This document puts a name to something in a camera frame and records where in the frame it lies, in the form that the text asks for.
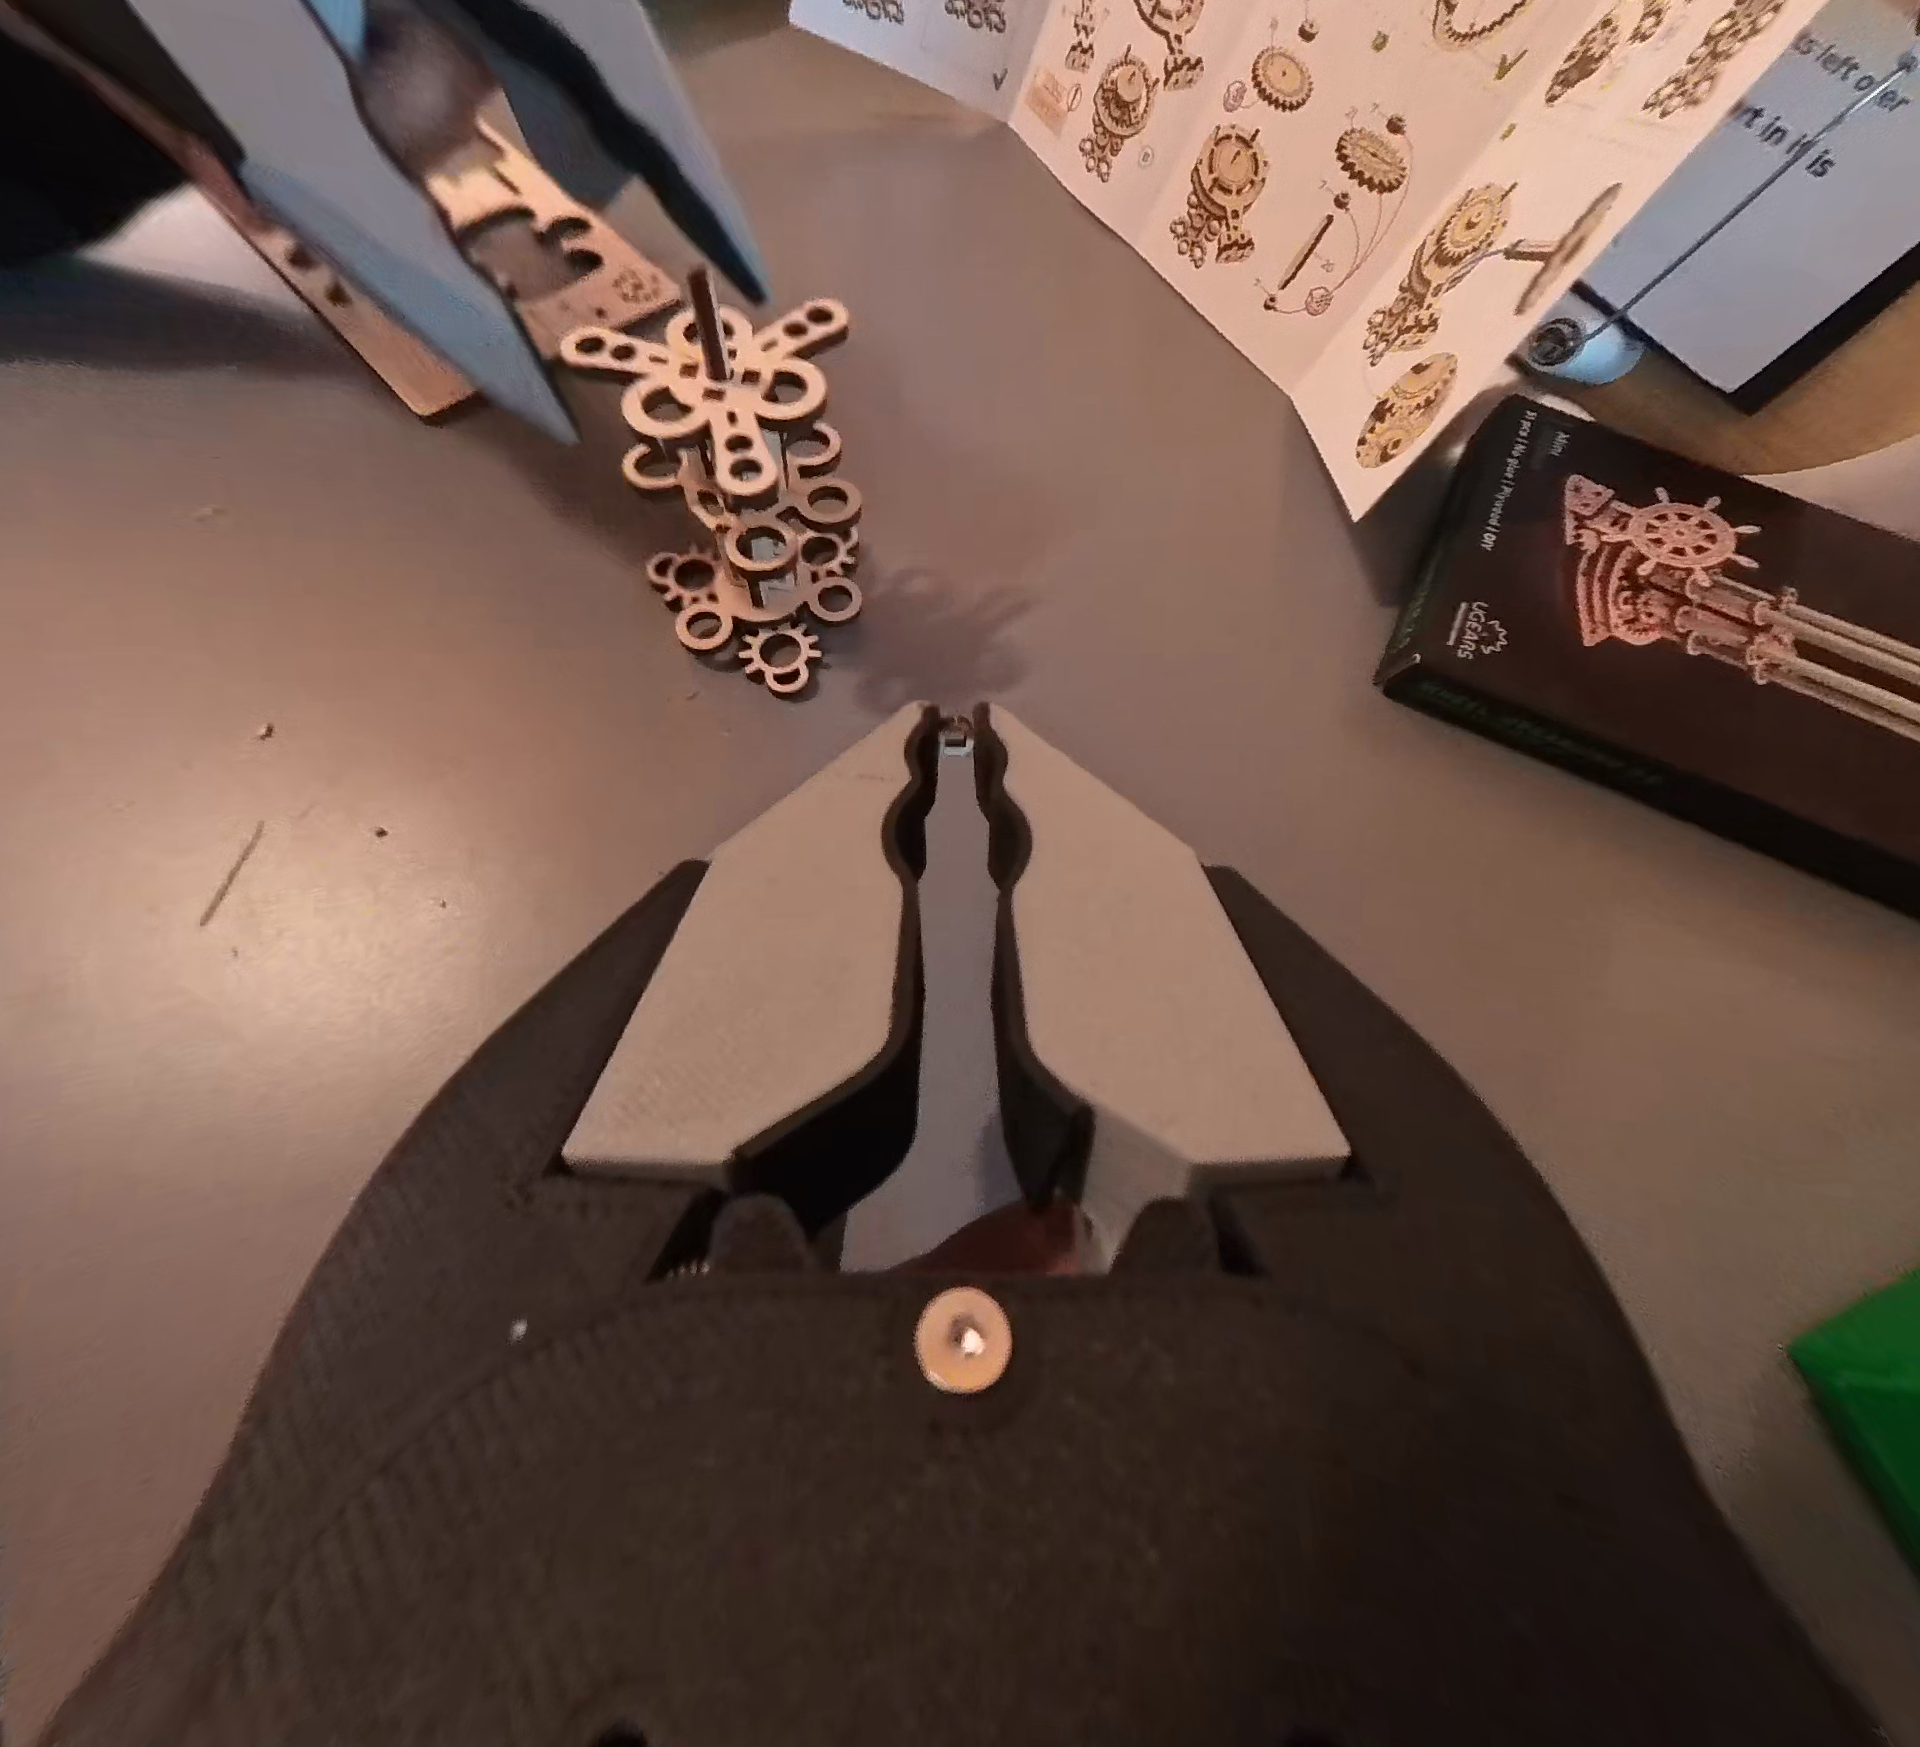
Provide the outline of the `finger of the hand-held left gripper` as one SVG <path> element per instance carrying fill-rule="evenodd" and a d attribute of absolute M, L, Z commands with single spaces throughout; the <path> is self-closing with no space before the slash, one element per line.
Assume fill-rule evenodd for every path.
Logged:
<path fill-rule="evenodd" d="M 519 131 L 537 157 L 591 145 L 596 183 L 636 179 L 731 289 L 770 289 L 747 217 L 641 0 L 440 0 L 508 93 L 539 91 Z"/>
<path fill-rule="evenodd" d="M 247 199 L 495 407 L 577 433 L 516 315 L 357 103 L 329 15 L 365 0 L 124 0 L 236 141 Z"/>

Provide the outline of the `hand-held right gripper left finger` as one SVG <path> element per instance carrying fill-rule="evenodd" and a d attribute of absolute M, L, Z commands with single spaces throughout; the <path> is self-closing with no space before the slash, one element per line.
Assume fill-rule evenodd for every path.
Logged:
<path fill-rule="evenodd" d="M 579 1176 L 731 1184 L 899 1052 L 919 974 L 925 704 L 713 848 L 565 1136 Z"/>

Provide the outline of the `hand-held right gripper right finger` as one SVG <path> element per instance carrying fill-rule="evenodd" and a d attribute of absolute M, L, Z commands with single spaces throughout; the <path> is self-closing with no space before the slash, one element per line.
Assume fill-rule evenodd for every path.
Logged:
<path fill-rule="evenodd" d="M 999 706 L 974 720 L 992 1024 L 1019 1192 L 1109 1268 L 1140 1214 L 1351 1148 L 1198 854 Z"/>

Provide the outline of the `laser-cut wooden part sheet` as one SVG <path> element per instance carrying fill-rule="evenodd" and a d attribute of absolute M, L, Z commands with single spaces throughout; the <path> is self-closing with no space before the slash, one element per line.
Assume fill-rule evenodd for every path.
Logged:
<path fill-rule="evenodd" d="M 1 3 L 4 35 L 72 85 L 109 107 L 167 155 L 167 169 L 198 185 L 204 211 L 221 221 L 289 295 L 419 419 L 448 417 L 477 397 L 451 367 L 392 321 L 314 251 L 252 203 L 152 105 L 88 69 L 54 33 Z M 585 203 L 562 189 L 510 133 L 492 101 L 474 111 L 458 149 L 426 171 L 426 191 L 466 257 L 501 291 L 545 365 L 582 329 L 624 333 L 677 305 L 677 285 Z"/>

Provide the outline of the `wooden model assembly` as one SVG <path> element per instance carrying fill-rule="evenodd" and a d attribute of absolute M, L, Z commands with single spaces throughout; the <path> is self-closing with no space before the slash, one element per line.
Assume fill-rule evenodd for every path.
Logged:
<path fill-rule="evenodd" d="M 644 581 L 698 659 L 729 659 L 770 698 L 814 690 L 821 633 L 857 619 L 864 501 L 843 475 L 818 359 L 847 341 L 839 301 L 765 323 L 720 307 L 708 279 L 652 337 L 582 325 L 568 369 L 613 377 L 632 447 L 626 485 L 675 501 L 692 541 L 648 559 Z"/>

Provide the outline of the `black model kit box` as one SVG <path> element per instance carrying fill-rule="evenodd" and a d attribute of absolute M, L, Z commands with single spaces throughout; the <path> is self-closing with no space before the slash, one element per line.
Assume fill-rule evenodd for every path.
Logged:
<path fill-rule="evenodd" d="M 1915 483 L 1891 529 L 1507 397 L 1465 443 L 1373 684 L 1917 914 Z"/>

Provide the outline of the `thin wooden splinter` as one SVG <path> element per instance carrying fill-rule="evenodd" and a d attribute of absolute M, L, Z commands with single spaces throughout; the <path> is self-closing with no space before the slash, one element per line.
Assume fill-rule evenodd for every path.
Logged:
<path fill-rule="evenodd" d="M 240 876 L 246 872 L 246 868 L 252 864 L 254 856 L 258 854 L 265 834 L 268 834 L 268 824 L 264 820 L 252 824 L 252 832 L 247 834 L 243 844 L 236 850 L 232 862 L 221 872 L 212 894 L 206 898 L 204 908 L 196 920 L 196 930 L 206 930 L 217 918 L 221 908 L 228 904 L 228 896 L 232 896 Z"/>

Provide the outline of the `folded instruction leaflet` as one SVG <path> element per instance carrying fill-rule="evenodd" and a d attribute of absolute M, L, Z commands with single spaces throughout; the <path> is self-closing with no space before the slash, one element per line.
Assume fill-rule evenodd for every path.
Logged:
<path fill-rule="evenodd" d="M 1368 515 L 1825 0 L 790 0 L 961 101 Z"/>

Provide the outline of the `green plastic block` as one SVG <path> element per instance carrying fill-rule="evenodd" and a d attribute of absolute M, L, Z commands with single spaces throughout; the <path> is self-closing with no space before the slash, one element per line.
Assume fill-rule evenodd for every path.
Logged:
<path fill-rule="evenodd" d="M 1917 1272 L 1788 1344 L 1822 1424 L 1917 1568 Z"/>

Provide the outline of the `round wooden board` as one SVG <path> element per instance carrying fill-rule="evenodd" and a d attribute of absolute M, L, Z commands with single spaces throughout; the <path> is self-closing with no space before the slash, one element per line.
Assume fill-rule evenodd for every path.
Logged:
<path fill-rule="evenodd" d="M 1914 347 L 1880 359 L 1835 353 L 1753 415 L 1657 355 L 1644 357 L 1619 383 L 1567 395 L 1616 433 L 1761 479 L 1859 461 L 1917 433 Z"/>

